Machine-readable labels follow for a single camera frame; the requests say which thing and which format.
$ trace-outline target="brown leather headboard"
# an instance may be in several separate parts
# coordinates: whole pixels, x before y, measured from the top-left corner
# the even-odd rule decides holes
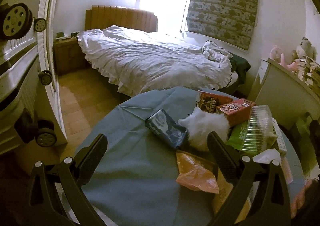
[[[145,32],[157,31],[158,18],[152,12],[103,5],[93,5],[85,12],[85,30],[105,29],[112,25]]]

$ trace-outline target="round table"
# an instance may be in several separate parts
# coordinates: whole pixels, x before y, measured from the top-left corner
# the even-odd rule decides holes
[[[196,94],[184,87],[139,94],[113,109],[77,149],[88,146],[99,133],[107,136],[108,150],[82,190],[117,225],[205,226],[211,220],[213,194],[176,183],[175,151],[144,126],[145,119],[160,108],[175,121],[187,117],[195,107]],[[283,136],[294,178],[288,185],[292,200],[304,179],[299,159]]]

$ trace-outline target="floral roman shade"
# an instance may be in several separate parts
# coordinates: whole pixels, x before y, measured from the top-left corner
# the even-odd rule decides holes
[[[258,0],[190,0],[188,31],[249,48]]]

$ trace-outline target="clear plastic container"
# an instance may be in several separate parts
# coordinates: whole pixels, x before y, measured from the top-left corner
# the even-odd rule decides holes
[[[267,149],[273,131],[272,114],[268,105],[253,106],[241,151],[255,156]]]

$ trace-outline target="human hand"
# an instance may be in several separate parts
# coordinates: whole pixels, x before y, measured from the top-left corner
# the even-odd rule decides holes
[[[291,219],[293,219],[296,215],[299,209],[302,208],[305,202],[305,194],[306,191],[311,186],[313,180],[309,180],[306,185],[300,190],[300,192],[297,194],[297,196],[294,198],[294,200],[291,203]]]

